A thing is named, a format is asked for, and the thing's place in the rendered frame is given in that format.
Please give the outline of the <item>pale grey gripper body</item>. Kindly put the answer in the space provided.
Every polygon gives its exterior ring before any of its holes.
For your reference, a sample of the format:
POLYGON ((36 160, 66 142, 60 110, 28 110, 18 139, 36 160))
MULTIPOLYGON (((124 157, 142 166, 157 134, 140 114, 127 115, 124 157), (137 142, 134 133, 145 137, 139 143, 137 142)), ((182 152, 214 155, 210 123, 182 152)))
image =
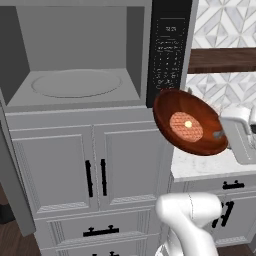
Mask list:
POLYGON ((256 164, 256 106, 233 106, 223 110, 220 122, 238 163, 256 164))

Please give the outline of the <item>round brown waffle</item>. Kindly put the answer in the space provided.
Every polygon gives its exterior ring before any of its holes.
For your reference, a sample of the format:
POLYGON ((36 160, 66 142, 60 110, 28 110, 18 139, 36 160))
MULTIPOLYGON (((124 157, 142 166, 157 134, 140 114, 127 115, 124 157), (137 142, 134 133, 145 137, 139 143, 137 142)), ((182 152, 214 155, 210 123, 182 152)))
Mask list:
POLYGON ((200 123, 185 112, 174 113, 170 118, 169 125, 179 138, 187 142, 197 142, 203 137, 203 128, 200 123), (184 125, 186 121, 192 122, 191 128, 184 125))

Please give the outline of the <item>grey cupboard door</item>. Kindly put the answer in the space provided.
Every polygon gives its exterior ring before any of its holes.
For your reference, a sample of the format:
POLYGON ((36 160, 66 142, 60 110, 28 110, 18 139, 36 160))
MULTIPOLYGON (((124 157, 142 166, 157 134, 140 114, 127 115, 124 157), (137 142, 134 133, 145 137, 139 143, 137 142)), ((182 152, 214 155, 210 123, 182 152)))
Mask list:
POLYGON ((11 136, 34 217, 98 209, 91 127, 13 130, 11 136), (91 164, 93 197, 88 193, 86 160, 91 164))
POLYGON ((204 229, 213 236, 217 247, 249 243, 255 234, 256 192, 219 195, 219 199, 222 205, 221 215, 224 215, 227 209, 223 204, 234 202, 227 224, 222 227, 220 217, 216 228, 212 228, 212 221, 204 229))
POLYGON ((94 126, 101 210, 151 206, 163 188, 165 142, 154 121, 94 126), (106 161, 103 196, 101 159, 106 161))

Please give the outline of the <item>grey microwave turntable plate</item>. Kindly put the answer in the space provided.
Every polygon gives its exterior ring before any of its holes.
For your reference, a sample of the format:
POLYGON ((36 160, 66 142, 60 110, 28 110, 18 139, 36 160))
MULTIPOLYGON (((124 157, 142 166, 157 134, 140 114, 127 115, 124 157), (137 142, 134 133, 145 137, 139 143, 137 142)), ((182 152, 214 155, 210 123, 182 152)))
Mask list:
POLYGON ((104 70, 56 71, 32 83, 35 92, 55 98, 82 98, 105 94, 117 89, 122 80, 104 70))

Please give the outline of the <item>grey microwave with black panel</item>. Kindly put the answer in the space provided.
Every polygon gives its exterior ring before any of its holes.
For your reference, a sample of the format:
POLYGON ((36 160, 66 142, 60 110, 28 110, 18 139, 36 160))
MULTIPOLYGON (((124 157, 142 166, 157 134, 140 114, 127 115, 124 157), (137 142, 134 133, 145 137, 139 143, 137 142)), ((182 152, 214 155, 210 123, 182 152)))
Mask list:
POLYGON ((0 99, 9 112, 152 107, 184 87, 199 0, 0 0, 0 99), (32 83, 56 71, 122 80, 92 97, 55 98, 32 83))

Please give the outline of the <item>narrow grey drawer front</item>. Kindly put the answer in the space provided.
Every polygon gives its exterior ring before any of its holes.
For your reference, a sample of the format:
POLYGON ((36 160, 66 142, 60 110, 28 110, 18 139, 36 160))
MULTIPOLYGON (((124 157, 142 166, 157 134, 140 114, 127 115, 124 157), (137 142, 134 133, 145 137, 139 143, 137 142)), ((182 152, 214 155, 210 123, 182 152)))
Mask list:
POLYGON ((220 194, 227 194, 244 189, 249 189, 251 187, 256 187, 256 175, 233 176, 189 181, 187 183, 186 192, 214 192, 220 194), (232 184, 235 180, 238 180, 239 183, 244 183, 245 187, 223 190, 222 186, 224 181, 226 181, 228 184, 232 184))

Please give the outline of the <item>wide grey drawer front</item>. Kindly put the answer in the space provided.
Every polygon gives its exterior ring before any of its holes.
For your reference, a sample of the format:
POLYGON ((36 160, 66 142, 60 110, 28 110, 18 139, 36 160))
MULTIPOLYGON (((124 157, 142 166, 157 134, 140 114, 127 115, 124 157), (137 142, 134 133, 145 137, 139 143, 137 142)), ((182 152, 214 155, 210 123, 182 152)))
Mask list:
POLYGON ((103 239, 134 237, 157 234, 160 223, 155 210, 150 208, 131 211, 102 213, 97 215, 78 215, 57 219, 35 221, 35 237, 40 249, 73 245, 103 239), (109 225, 119 228, 119 233, 83 237, 90 227, 95 230, 107 229, 109 225))

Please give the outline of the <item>dark wooden wall shelf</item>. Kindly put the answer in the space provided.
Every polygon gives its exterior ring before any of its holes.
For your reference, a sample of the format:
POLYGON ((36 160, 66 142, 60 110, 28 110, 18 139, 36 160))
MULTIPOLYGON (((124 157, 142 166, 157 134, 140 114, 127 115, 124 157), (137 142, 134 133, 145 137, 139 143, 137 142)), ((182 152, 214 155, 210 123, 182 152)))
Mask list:
POLYGON ((189 74, 249 71, 256 71, 256 47, 191 50, 189 74))

